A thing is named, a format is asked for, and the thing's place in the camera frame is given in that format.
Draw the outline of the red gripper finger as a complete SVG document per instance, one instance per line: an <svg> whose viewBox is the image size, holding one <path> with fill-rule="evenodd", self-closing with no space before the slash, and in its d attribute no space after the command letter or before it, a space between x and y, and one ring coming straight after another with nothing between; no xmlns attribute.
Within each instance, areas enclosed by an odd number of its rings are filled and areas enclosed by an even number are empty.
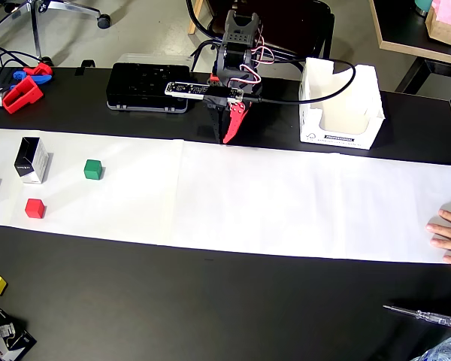
<svg viewBox="0 0 451 361"><path fill-rule="evenodd" d="M233 137L236 136L247 112L248 110L246 109L246 105L243 102L229 104L230 122L227 133L222 140L224 144L229 143L230 140L232 140Z"/></svg>

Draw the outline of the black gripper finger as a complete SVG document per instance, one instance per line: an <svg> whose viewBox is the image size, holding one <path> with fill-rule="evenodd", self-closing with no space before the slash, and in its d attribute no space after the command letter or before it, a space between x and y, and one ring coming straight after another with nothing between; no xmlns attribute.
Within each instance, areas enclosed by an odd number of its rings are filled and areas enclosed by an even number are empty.
<svg viewBox="0 0 451 361"><path fill-rule="evenodd" d="M227 107L207 104L207 111L212 120L213 133L218 144L224 143L225 125L228 124L229 110Z"/></svg>

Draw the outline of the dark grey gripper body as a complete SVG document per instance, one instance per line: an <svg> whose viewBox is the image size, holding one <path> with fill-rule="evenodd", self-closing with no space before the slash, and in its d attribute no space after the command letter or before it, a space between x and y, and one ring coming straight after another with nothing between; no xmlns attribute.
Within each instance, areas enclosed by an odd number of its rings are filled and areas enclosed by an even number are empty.
<svg viewBox="0 0 451 361"><path fill-rule="evenodd" d="M213 83L214 77L210 77L210 87L207 94L204 96L204 101L207 104L227 107L229 109L230 103L238 103L234 100L230 102L228 97L233 93L232 90L225 90L225 88L240 89L247 95L257 96L262 91L262 79L257 73L250 71L239 71L232 76L226 77L225 74L217 75L218 81Z"/></svg>

